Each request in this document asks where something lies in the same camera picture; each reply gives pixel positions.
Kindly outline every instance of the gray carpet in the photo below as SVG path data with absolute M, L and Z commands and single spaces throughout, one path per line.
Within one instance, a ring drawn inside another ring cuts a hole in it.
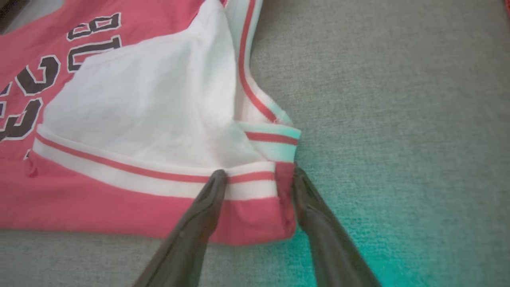
M 266 0 L 252 74 L 384 286 L 510 285 L 510 22 L 501 0 Z M 2 231 L 1 286 L 128 286 L 159 242 Z M 202 286 L 313 286 L 302 232 L 211 246 Z

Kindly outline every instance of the white fabric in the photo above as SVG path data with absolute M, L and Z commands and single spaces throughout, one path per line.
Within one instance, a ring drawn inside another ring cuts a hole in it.
M 87 58 L 46 107 L 43 128 L 179 169 L 265 162 L 234 121 L 235 95 L 226 17 L 219 1 L 207 0 L 180 33 Z

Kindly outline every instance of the pink tank top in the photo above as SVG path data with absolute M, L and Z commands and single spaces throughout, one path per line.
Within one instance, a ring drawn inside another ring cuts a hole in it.
M 165 237 L 225 169 L 211 241 L 292 236 L 300 132 L 249 73 L 262 2 L 86 2 L 0 36 L 0 226 Z

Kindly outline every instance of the striped trim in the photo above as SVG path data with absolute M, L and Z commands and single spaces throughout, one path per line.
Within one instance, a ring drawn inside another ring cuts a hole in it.
M 298 142 L 296 138 L 271 133 L 246 132 L 246 136 L 249 140 L 279 142 L 281 144 L 288 144 L 293 146 L 297 146 Z
M 97 162 L 100 164 L 104 164 L 107 166 L 110 166 L 112 168 L 138 174 L 142 176 L 152 177 L 152 178 L 158 178 L 158 179 L 164 179 L 164 180 L 171 180 L 171 181 L 179 181 L 179 182 L 192 182 L 192 183 L 206 183 L 209 180 L 209 176 L 197 176 L 197 175 L 184 175 L 184 174 L 173 174 L 173 173 L 164 173 L 164 172 L 158 172 L 158 171 L 152 171 L 148 169 L 139 168 L 136 166 L 132 166 L 129 164 L 113 161 L 111 159 L 107 159 L 104 157 L 92 155 L 89 153 L 85 153 L 82 151 L 78 151 L 75 149 L 71 149 L 68 147 L 65 147 L 63 145 L 60 145 L 54 141 L 51 141 L 47 138 L 44 138 L 41 134 L 36 134 L 36 139 L 38 139 L 42 144 L 49 146 L 51 148 L 57 149 L 59 151 L 62 151 L 64 153 L 68 153 L 70 155 L 84 158 L 93 162 Z M 242 183 L 242 182 L 249 182 L 249 181 L 259 181 L 259 180 L 274 180 L 274 173 L 269 171 L 261 171 L 261 172 L 252 172 L 242 175 L 235 175 L 228 178 L 228 183 Z
M 251 90 L 248 81 L 246 80 L 246 71 L 244 66 L 245 54 L 246 54 L 246 39 L 248 37 L 248 31 L 251 24 L 251 18 L 253 16 L 253 11 L 255 8 L 255 0 L 250 0 L 248 11 L 246 12 L 246 21 L 244 22 L 243 33 L 241 34 L 241 45 L 239 48 L 239 77 L 241 80 L 241 85 L 246 93 L 246 96 L 250 99 L 253 105 L 272 123 L 277 123 L 278 118 L 276 115 L 269 109 L 262 101 L 255 95 L 255 93 Z

